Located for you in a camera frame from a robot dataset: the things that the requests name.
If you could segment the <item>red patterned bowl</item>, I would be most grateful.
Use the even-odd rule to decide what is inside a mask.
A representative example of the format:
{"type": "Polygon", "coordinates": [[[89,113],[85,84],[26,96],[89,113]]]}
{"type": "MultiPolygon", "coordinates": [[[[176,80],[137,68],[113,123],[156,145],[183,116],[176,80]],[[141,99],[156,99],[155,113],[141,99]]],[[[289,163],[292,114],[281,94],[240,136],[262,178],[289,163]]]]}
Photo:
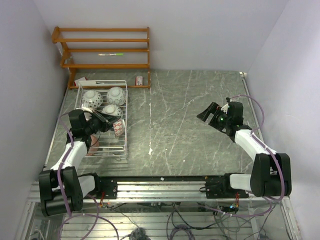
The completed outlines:
{"type": "Polygon", "coordinates": [[[88,150],[87,156],[93,156],[98,151],[98,148],[100,146],[98,137],[96,137],[94,134],[92,134],[90,137],[91,137],[91,146],[88,150]]]}

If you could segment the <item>blue floral pattern bowl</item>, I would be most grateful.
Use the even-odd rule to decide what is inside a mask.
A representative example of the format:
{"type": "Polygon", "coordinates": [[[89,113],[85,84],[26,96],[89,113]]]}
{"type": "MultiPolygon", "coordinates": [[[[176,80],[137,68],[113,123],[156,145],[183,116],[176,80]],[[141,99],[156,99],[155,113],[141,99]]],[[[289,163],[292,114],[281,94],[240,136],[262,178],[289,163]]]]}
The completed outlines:
{"type": "Polygon", "coordinates": [[[123,111],[122,109],[114,104],[108,104],[106,105],[102,111],[103,114],[111,115],[111,116],[118,116],[118,117],[123,117],[123,111]]]}

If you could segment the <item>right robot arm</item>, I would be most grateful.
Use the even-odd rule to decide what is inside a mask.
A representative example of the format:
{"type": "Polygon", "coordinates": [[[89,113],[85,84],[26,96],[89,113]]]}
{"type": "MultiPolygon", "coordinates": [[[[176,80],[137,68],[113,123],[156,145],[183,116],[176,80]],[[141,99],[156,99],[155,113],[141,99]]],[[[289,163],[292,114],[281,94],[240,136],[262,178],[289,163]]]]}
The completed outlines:
{"type": "Polygon", "coordinates": [[[292,192],[290,157],[265,145],[252,128],[244,124],[243,110],[241,102],[229,101],[224,106],[212,102],[197,115],[203,122],[212,115],[208,125],[227,135],[253,160],[250,174],[229,174],[228,181],[221,184],[220,192],[226,198],[243,190],[256,197],[281,200],[292,192]]]}

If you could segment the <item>olive leaf pattern bowl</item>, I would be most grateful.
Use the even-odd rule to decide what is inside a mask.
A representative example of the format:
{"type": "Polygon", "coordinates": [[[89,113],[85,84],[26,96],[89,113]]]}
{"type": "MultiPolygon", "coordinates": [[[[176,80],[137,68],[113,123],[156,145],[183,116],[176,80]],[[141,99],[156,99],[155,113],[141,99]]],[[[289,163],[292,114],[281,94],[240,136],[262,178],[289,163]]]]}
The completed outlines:
{"type": "Polygon", "coordinates": [[[82,98],[82,103],[86,103],[89,108],[97,109],[103,103],[103,97],[100,92],[96,90],[88,90],[86,91],[82,98]]]}

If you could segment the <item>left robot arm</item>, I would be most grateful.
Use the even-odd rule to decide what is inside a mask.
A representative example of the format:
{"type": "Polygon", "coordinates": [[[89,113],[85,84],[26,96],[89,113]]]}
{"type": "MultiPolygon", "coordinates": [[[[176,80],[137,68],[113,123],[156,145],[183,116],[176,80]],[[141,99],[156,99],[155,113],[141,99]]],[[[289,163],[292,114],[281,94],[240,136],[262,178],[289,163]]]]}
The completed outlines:
{"type": "Polygon", "coordinates": [[[84,197],[98,198],[102,193],[96,173],[78,175],[77,169],[92,147],[92,135],[114,130],[123,124],[120,116],[109,115],[87,107],[68,113],[65,150],[49,170],[38,176],[41,212],[45,217],[72,214],[83,208],[84,197]]]}

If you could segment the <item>white petal pattern bowl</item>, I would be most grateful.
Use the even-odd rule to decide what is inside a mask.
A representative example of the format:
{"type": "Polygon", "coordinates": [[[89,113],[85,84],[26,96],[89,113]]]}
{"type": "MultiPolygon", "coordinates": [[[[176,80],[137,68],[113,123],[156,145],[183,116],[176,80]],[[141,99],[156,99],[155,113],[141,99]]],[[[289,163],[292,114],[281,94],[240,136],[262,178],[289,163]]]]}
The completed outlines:
{"type": "Polygon", "coordinates": [[[126,103],[126,93],[121,87],[112,87],[106,94],[106,101],[111,105],[122,106],[126,103]]]}

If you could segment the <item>blue triangle pattern bowl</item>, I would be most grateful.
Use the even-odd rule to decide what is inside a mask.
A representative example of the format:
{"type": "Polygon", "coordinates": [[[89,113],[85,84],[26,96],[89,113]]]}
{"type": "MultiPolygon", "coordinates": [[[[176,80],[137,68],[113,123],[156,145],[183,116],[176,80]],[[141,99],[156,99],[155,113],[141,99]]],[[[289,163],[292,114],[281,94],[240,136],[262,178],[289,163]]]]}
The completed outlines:
{"type": "Polygon", "coordinates": [[[112,124],[112,127],[114,131],[114,136],[116,138],[119,138],[125,132],[125,128],[126,128],[125,121],[122,118],[120,118],[119,120],[117,120],[112,124]]]}

